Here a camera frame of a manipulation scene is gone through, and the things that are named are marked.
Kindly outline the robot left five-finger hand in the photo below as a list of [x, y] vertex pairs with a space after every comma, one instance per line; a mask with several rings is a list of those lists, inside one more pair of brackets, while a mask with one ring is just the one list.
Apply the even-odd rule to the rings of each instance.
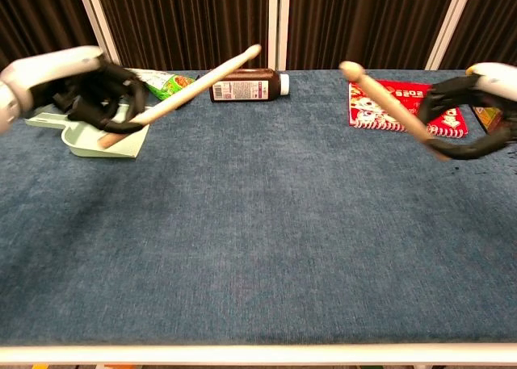
[[24, 119], [40, 107], [53, 105], [69, 120], [105, 132], [131, 134], [144, 127], [131, 120], [145, 110], [145, 84], [136, 74], [108, 61], [97, 46], [18, 59], [0, 71], [0, 79], [30, 90], [33, 107]]

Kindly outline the robot right five-finger hand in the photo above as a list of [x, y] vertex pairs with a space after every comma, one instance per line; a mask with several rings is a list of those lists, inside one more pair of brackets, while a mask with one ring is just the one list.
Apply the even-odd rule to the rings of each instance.
[[502, 123], [491, 133], [469, 145], [454, 145], [432, 138], [425, 145], [455, 160], [473, 160], [517, 141], [517, 66], [482, 62], [470, 66], [465, 75], [431, 85], [418, 108], [418, 118], [429, 124], [445, 111], [469, 105], [495, 107]]

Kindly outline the wooden drumstick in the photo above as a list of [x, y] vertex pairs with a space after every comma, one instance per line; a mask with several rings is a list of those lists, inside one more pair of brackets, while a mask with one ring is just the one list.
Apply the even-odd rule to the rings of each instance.
[[401, 105], [379, 82], [370, 78], [361, 65], [353, 61], [342, 61], [339, 68], [349, 82], [355, 82], [371, 100], [402, 124], [409, 134], [425, 145], [439, 160], [449, 160], [449, 157], [431, 148], [429, 141], [433, 136], [427, 131], [426, 125]]
[[146, 126], [152, 124], [168, 113], [176, 110], [192, 100], [195, 96], [211, 87], [214, 83], [221, 81], [228, 74], [239, 69], [247, 61], [254, 59], [262, 51], [260, 44], [254, 44], [244, 52], [230, 58], [223, 64], [207, 72], [203, 77], [194, 81], [191, 85], [180, 90], [178, 93], [171, 95], [168, 99], [161, 101], [157, 105], [146, 109], [138, 114], [131, 122]]

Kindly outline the yellow label tea bottle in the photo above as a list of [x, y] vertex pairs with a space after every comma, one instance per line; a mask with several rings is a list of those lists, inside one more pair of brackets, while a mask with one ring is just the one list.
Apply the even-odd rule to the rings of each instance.
[[474, 107], [473, 113], [487, 134], [497, 129], [502, 122], [502, 111], [496, 107]]

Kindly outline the dark pleated partition panel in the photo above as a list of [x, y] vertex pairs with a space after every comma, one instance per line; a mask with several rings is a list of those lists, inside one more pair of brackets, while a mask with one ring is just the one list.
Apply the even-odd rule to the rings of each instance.
[[290, 0], [286, 67], [424, 69], [451, 0]]
[[0, 0], [0, 69], [19, 58], [96, 44], [82, 0]]
[[261, 53], [247, 67], [267, 67], [268, 0], [100, 2], [124, 66], [211, 69], [260, 44]]
[[479, 62], [517, 65], [517, 0], [467, 1], [439, 67]]

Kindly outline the mint green plastic dustpan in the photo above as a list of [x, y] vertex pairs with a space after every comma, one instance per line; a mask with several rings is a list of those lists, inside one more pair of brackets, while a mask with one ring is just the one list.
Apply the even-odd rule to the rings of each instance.
[[103, 131], [84, 122], [70, 121], [65, 115], [54, 111], [52, 106], [43, 107], [39, 114], [24, 121], [34, 127], [60, 129], [63, 143], [79, 157], [136, 158], [149, 130], [146, 126], [115, 145], [103, 149], [98, 144], [98, 140], [104, 135]]

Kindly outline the green white snack bag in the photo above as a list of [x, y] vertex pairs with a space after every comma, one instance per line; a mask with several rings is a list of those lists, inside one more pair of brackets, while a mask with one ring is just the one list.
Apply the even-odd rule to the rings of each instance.
[[128, 70], [136, 74], [149, 92], [159, 100], [168, 99], [196, 81], [195, 78], [161, 70], [134, 68], [128, 68]]

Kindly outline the red cartoon pouch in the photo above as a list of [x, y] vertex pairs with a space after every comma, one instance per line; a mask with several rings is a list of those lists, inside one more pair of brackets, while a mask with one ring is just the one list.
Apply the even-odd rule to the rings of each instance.
[[[379, 80], [379, 83], [413, 115], [418, 114], [422, 99], [431, 84]], [[349, 90], [349, 124], [355, 128], [379, 129], [404, 132], [405, 127], [371, 100], [354, 82]], [[467, 124], [458, 107], [446, 110], [427, 124], [427, 131], [435, 136], [462, 138], [469, 133]]]

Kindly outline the brown bottle white cap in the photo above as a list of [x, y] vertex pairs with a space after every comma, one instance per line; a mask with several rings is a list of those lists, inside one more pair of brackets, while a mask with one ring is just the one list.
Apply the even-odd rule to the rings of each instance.
[[268, 102], [289, 91], [290, 77], [273, 69], [237, 69], [209, 88], [213, 103]]

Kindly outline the blue felt table mat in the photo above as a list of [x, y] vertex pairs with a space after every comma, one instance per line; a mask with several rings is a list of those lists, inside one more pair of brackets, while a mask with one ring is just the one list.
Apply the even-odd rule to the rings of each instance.
[[0, 136], [0, 346], [517, 342], [517, 145], [356, 129], [339, 71], [202, 94], [136, 159]]

